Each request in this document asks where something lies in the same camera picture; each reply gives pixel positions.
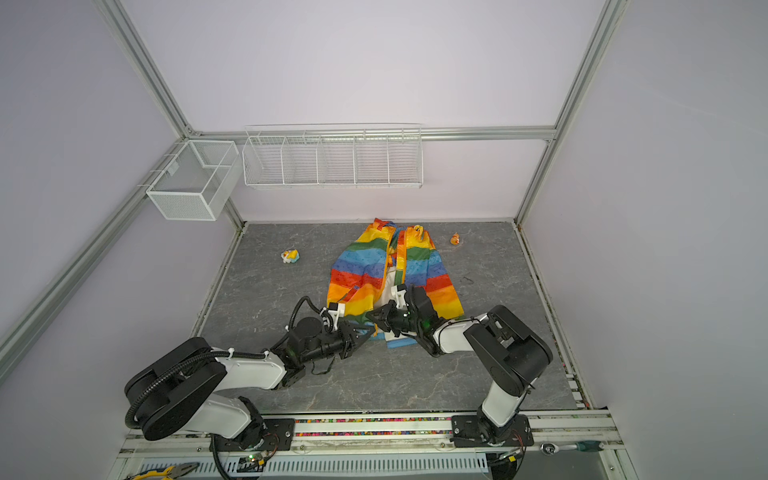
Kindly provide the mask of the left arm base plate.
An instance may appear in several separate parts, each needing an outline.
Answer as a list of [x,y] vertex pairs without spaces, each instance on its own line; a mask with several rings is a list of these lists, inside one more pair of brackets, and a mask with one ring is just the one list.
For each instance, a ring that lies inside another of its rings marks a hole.
[[290,417],[267,418],[256,426],[248,426],[234,439],[216,435],[214,445],[219,452],[288,451],[294,438],[296,422]]

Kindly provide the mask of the rainbow striped jacket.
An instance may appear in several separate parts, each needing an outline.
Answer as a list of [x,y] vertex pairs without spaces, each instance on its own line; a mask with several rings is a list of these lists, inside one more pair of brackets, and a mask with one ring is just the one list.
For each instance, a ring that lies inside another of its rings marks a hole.
[[[331,267],[326,306],[344,303],[342,322],[369,324],[364,315],[392,300],[392,286],[424,287],[438,315],[464,319],[465,310],[429,232],[421,225],[397,226],[374,220],[349,244]],[[416,340],[405,334],[383,332],[396,339]]]

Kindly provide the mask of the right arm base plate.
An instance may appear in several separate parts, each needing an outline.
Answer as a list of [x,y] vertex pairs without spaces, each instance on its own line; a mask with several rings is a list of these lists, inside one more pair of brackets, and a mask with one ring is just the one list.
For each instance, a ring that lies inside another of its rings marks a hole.
[[515,415],[503,426],[479,414],[451,417],[452,443],[458,448],[529,447],[534,444],[528,418]]

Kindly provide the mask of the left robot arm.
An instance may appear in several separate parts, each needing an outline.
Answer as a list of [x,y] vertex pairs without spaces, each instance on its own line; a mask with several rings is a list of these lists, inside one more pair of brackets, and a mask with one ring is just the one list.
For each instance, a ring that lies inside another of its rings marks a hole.
[[262,352],[187,339],[127,382],[125,425],[149,441],[187,431],[210,435],[214,446],[279,449],[284,435],[268,426],[256,405],[223,393],[286,389],[308,374],[320,375],[321,360],[349,358],[375,332],[372,324],[342,317],[339,305],[312,312],[305,318],[293,312],[283,337]]

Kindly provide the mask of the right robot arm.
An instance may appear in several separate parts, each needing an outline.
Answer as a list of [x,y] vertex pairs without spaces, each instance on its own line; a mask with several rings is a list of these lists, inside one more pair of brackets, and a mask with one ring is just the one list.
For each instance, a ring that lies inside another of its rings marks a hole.
[[421,287],[409,287],[397,298],[366,313],[367,322],[384,332],[405,334],[433,357],[472,352],[492,379],[473,414],[451,419],[451,442],[458,448],[534,444],[521,405],[535,381],[553,361],[547,343],[503,305],[468,319],[448,320]]

